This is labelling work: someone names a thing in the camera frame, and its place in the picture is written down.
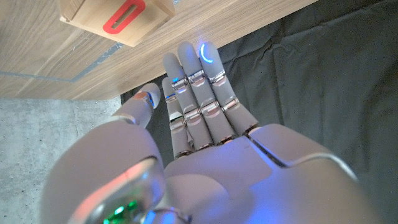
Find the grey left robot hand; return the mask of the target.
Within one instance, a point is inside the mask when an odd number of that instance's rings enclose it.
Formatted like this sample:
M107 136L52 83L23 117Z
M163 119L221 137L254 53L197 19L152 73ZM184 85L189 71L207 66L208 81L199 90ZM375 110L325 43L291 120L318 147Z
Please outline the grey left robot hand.
M42 223L381 223L350 167L238 100L217 48L184 42L55 163Z

